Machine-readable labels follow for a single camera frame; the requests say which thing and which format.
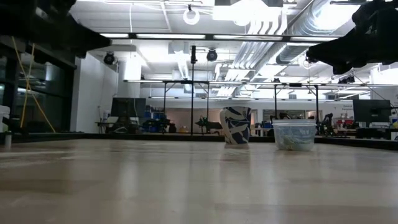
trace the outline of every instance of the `clear plastic container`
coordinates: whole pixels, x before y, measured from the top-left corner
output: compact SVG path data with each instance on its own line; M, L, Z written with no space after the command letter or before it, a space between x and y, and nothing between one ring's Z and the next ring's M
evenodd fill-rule
M317 133L315 120L284 119L273 122L276 146L281 150L309 151Z

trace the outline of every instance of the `blue object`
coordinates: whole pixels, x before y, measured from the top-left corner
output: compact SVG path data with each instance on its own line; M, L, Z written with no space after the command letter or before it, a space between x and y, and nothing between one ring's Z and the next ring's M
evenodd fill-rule
M220 112L225 142L247 144L250 137L251 109L243 106L225 107Z
M270 122L266 122L266 123L264 123L263 128L272 128L272 124Z

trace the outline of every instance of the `equipment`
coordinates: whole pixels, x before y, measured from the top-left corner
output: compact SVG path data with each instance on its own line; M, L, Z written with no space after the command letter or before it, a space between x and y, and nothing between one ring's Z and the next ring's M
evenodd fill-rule
M114 65L118 60L114 56L114 52L107 52L104 57L104 63L107 65Z
M89 50L110 46L109 38L82 26L69 14L75 3L76 0L2 0L0 35L49 44L78 57L85 57Z
M111 116L118 120L112 127L112 133L135 134L138 122L133 124L130 118L142 118L145 115L145 98L113 98Z
M113 98L111 116L142 118L145 115L145 98Z
M319 135L322 136L332 136L336 135L333 130L333 126L331 125L331 119L333 117L333 113L326 114L323 121L319 125Z
M211 129L217 129L217 130L223 129L220 122L208 121L207 118L204 118L202 115L200 116L199 121L196 122L195 124L201 127L202 134L203 134L203 127L206 128L206 133L208 134L211 133Z
M355 121L366 122L367 127L372 122L389 122L391 115L389 100L353 100L353 106Z
M367 63L389 65L398 61L398 0L349 3L362 4L352 15L354 29L344 37L309 47L307 60L331 65L336 75Z

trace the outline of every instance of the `pillar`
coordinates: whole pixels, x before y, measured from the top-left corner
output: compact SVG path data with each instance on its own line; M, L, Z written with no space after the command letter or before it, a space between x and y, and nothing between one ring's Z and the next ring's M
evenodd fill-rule
M141 84L124 82L124 80L140 79L141 63L138 59L119 62L118 95L116 97L139 98Z

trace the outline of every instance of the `security camera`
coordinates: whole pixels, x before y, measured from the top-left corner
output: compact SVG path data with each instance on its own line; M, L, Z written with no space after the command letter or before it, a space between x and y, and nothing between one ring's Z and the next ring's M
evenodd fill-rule
M216 53L216 49L210 49L209 52L207 53L207 61L209 62L214 62L215 60L217 60L217 53Z
M104 57L104 63L107 65L114 65L116 62L118 62L118 60L114 56L114 52L107 52Z

